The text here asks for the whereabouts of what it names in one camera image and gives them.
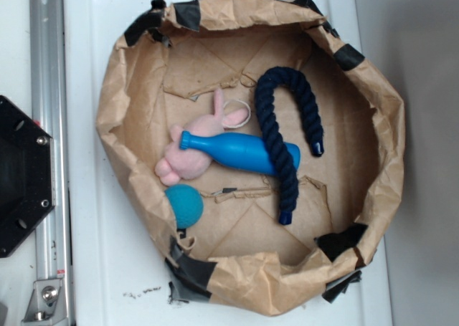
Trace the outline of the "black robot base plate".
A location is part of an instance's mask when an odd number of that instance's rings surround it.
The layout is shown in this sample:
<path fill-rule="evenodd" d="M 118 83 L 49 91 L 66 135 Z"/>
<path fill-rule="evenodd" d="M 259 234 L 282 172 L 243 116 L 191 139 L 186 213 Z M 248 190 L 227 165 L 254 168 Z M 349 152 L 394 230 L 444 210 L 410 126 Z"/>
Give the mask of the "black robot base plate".
<path fill-rule="evenodd" d="M 52 137 L 1 96 L 1 258 L 54 207 Z"/>

